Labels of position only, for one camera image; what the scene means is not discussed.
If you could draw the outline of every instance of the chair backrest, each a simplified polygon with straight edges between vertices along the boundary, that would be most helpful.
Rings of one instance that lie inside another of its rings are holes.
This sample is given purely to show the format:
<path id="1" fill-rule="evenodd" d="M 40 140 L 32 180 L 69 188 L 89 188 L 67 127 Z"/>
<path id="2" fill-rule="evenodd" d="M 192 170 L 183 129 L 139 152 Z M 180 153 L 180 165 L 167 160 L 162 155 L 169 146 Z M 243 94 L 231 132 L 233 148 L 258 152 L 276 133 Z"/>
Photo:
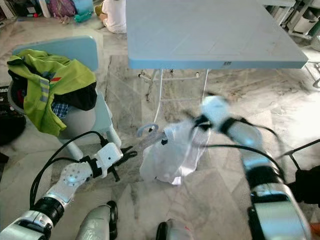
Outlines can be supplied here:
<path id="1" fill-rule="evenodd" d="M 93 72 L 98 69 L 97 44 L 91 36 L 72 36 L 21 45 L 13 50 L 13 55 L 24 49 L 41 50 L 49 54 L 77 59 Z"/>

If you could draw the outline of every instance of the green jacket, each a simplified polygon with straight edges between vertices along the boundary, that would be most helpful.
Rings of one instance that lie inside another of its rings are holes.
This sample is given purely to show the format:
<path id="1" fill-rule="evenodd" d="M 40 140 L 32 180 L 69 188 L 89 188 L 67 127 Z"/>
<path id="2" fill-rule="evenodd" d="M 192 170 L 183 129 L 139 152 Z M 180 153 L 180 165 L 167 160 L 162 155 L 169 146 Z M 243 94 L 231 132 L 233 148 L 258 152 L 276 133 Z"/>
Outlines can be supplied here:
<path id="1" fill-rule="evenodd" d="M 55 136 L 67 127 L 51 109 L 55 94 L 70 93 L 96 81 L 95 74 L 78 60 L 45 51 L 25 49 L 12 55 L 7 65 L 9 70 L 27 79 L 25 114 L 40 132 Z"/>

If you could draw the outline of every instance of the plaid shirt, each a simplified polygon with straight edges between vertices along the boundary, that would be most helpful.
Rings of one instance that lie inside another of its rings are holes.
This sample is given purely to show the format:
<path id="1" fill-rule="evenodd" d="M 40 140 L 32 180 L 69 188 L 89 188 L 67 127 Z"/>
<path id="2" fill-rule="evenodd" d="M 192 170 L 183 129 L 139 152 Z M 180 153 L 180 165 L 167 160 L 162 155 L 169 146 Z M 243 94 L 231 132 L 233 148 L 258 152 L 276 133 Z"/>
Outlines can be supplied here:
<path id="1" fill-rule="evenodd" d="M 61 102 L 53 102 L 51 109 L 58 118 L 64 119 L 68 114 L 69 105 Z"/>

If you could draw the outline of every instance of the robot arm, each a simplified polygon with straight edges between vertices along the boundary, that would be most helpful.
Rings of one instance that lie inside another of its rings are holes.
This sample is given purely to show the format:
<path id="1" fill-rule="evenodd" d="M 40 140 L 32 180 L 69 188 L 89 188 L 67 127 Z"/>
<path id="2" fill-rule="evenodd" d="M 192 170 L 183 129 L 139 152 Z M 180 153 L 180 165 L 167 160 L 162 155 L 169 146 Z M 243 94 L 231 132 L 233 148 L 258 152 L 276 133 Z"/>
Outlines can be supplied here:
<path id="1" fill-rule="evenodd" d="M 87 179 L 105 178 L 108 168 L 122 158 L 114 143 L 108 143 L 92 157 L 71 163 L 36 204 L 0 233 L 0 240 L 48 240 L 78 187 Z"/>
<path id="2" fill-rule="evenodd" d="M 224 98 L 209 96 L 201 111 L 216 132 L 240 145 L 266 153 L 260 131 L 246 121 L 233 118 L 228 108 Z M 278 167 L 259 153 L 242 149 L 240 153 L 251 191 L 252 207 L 248 209 L 248 216 L 252 238 L 311 240 L 309 224 Z"/>

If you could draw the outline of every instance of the child sitting on floor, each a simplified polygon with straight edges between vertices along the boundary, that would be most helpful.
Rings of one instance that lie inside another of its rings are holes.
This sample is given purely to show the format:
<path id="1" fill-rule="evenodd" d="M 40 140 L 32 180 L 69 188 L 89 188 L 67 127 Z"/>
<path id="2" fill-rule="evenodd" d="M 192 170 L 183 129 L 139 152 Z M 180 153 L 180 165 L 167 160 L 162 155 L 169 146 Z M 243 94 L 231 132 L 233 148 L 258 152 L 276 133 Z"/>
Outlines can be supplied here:
<path id="1" fill-rule="evenodd" d="M 95 7 L 95 13 L 110 32 L 127 33 L 126 0 L 104 0 Z"/>

